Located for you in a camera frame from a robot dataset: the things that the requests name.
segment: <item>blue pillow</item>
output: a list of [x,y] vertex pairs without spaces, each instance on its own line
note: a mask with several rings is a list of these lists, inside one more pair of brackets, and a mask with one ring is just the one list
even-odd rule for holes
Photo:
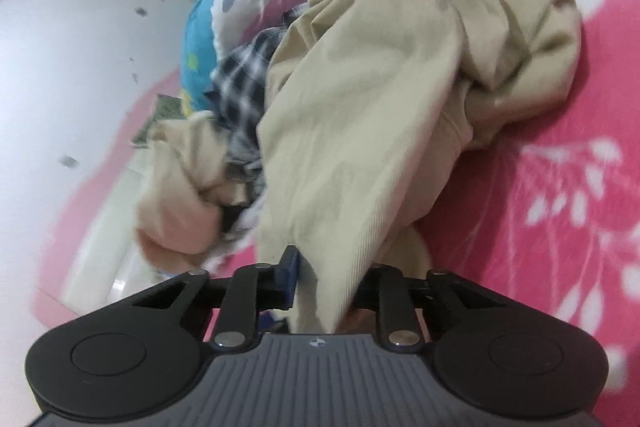
[[191,9],[184,31],[180,58],[180,85],[183,89],[181,95],[183,108],[184,102],[187,102],[194,111],[209,108],[210,102],[203,93],[211,86],[209,75],[218,64],[213,47],[212,4],[213,0],[197,0]]

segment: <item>pile of clothes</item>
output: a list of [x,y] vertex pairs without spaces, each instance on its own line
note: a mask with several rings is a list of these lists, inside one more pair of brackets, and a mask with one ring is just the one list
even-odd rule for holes
[[257,260],[303,256],[292,330],[340,330],[370,264],[425,275],[412,224],[459,155],[564,102],[579,54],[575,0],[290,6],[218,55],[208,110],[150,129],[142,250],[169,273],[207,266],[253,205]]

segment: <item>pink blanket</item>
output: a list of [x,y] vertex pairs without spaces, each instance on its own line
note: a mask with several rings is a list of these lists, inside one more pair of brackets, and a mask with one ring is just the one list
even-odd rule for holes
[[640,425],[640,5],[577,0],[584,39],[555,114],[465,153],[421,223],[435,266],[588,331],[609,357],[596,409]]

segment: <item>bed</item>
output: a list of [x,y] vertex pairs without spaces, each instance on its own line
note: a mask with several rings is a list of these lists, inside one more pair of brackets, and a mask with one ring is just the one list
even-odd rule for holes
[[[640,16],[635,0],[577,3],[584,19],[582,55],[568,103],[507,127],[487,150],[464,153],[418,227],[434,266],[594,335],[610,363],[596,416],[609,427],[635,427],[640,424],[640,153],[634,83]],[[271,8],[282,13],[279,5]],[[255,30],[269,22],[268,17],[247,19],[245,26]],[[206,38],[215,36],[209,32]],[[206,60],[188,53],[183,59],[184,69],[192,76],[204,74],[206,83],[208,72],[193,65]],[[161,87],[176,92],[175,75]],[[182,87],[194,89],[193,84]],[[188,102],[198,99],[200,89],[189,93]],[[140,115],[146,114],[152,93],[145,97],[139,102],[141,113],[129,115],[123,129],[142,124]],[[48,326],[90,311],[74,308],[65,295],[74,265],[80,263],[83,238],[118,172],[130,162],[127,132],[121,131],[105,166],[79,189],[51,235],[36,298],[36,313]],[[80,209],[83,225],[73,228]],[[102,304],[153,283],[138,279],[118,293],[118,285],[127,286],[126,267],[134,272],[140,267],[139,254],[131,248],[129,239],[110,268],[113,276]],[[220,275],[253,259],[248,248]]]

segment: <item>logo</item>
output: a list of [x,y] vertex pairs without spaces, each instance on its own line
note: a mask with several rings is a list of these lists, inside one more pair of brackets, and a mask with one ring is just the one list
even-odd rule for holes
[[326,341],[322,340],[320,337],[316,337],[312,341],[309,341],[309,346],[312,347],[322,347],[324,344],[326,344]]

